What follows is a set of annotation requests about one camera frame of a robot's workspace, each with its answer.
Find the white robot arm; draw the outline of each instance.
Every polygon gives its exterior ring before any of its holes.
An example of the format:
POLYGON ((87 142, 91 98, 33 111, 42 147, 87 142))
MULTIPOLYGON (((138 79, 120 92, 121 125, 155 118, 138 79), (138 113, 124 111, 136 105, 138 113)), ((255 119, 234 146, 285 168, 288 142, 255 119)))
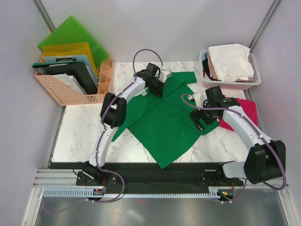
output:
POLYGON ((103 107, 101 111, 101 116, 109 107, 110 110, 105 116, 107 120, 104 120, 106 125, 101 124, 100 134, 105 133, 102 136, 101 142, 99 144, 98 150, 97 144, 89 158, 89 163, 96 166, 96 152, 98 151, 98 162, 99 166, 102 167, 105 163, 105 157, 108 152, 110 143, 118 129, 125 120, 126 104, 129 102, 136 94, 143 91, 145 88, 150 90, 150 93, 162 97, 163 87, 165 85, 167 77, 171 76, 171 72, 157 67, 154 64, 148 64, 146 70, 142 70, 137 73, 137 78, 133 78, 125 87, 124 92, 116 99, 114 105, 109 106, 109 102, 115 97, 114 94, 108 93, 105 96, 103 107))
MULTIPOLYGON (((146 70, 138 72, 137 77, 133 78, 126 88, 123 89, 123 92, 117 96, 112 93, 106 94, 101 110, 103 121, 100 131, 101 136, 98 145, 95 145, 89 158, 91 165, 96 166, 96 161, 98 161, 99 167, 105 164, 105 157, 114 134, 125 121, 127 102, 145 88, 148 88, 150 93, 162 97, 166 78, 170 74, 169 71, 161 70, 156 65, 148 64, 146 70)), ((195 101, 194 95, 184 94, 183 96, 187 96, 190 101, 195 101)), ((183 96, 182 100, 186 104, 191 105, 184 100, 183 96)), ((265 135, 247 117, 236 99, 226 98, 222 94, 220 87, 207 89, 206 96, 206 104, 202 108, 191 105, 197 108, 190 113, 190 117, 197 129, 205 129, 200 123, 200 119, 209 125, 217 120, 218 117, 223 118, 237 132, 249 150, 246 161, 221 163, 221 177, 247 178, 251 183, 257 184, 282 176, 285 170, 285 145, 283 142, 280 140, 273 141, 269 136, 265 135)))

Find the folded white clothes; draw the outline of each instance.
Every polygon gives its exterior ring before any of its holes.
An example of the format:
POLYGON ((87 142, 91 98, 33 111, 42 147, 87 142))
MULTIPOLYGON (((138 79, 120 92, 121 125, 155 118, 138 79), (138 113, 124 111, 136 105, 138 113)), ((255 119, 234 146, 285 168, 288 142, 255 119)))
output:
POLYGON ((250 49, 240 44, 212 46, 209 55, 218 80, 249 80, 254 70, 249 62, 250 49))

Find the white marble surface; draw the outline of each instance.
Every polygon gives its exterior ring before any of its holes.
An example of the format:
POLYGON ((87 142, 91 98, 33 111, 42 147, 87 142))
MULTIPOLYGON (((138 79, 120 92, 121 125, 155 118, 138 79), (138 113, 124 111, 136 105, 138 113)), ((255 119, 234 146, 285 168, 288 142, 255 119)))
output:
MULTIPOLYGON (((144 69, 147 63, 136 63, 136 69, 144 69)), ((199 62, 166 62, 164 66, 172 72, 194 71, 197 83, 189 87, 197 92, 206 88, 201 84, 202 69, 199 62)), ((115 64, 115 89, 121 90, 133 76, 132 63, 115 64)), ((244 99, 242 90, 224 89, 227 97, 244 99)), ((102 104, 67 106, 55 146, 53 162, 87 161, 99 138, 100 110, 102 104)), ((230 130, 217 127, 196 143, 176 162, 244 161, 247 149, 238 135, 230 130)), ((107 153, 106 162, 155 162, 143 145, 125 130, 107 153)))

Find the white wall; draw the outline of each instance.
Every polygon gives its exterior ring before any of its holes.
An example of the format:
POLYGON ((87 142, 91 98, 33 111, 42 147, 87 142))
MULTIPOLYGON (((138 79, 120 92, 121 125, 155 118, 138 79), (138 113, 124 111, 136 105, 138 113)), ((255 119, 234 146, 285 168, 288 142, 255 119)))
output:
POLYGON ((0 224, 21 224, 38 168, 47 162, 59 105, 34 78, 49 34, 31 0, 0 1, 0 224))
POLYGON ((286 174, 301 213, 301 1, 285 0, 254 49, 262 84, 252 88, 263 129, 286 145, 286 174))
MULTIPOLYGON (((198 60, 212 45, 249 46, 272 0, 42 0, 55 26, 74 15, 116 62, 151 48, 164 61, 198 60)), ((158 61, 141 53, 138 61, 158 61)))

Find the metal floor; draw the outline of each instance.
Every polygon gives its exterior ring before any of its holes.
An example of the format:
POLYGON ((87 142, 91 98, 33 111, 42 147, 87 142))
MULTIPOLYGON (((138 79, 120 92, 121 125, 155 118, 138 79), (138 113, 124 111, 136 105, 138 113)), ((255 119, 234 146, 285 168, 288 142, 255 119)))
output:
MULTIPOLYGON (((58 211, 79 199, 43 197, 42 202, 49 211, 58 211)), ((113 203, 83 202, 57 215, 41 209, 36 226, 288 225, 278 193, 271 189, 246 189, 232 204, 223 205, 205 199, 123 198, 113 203)))

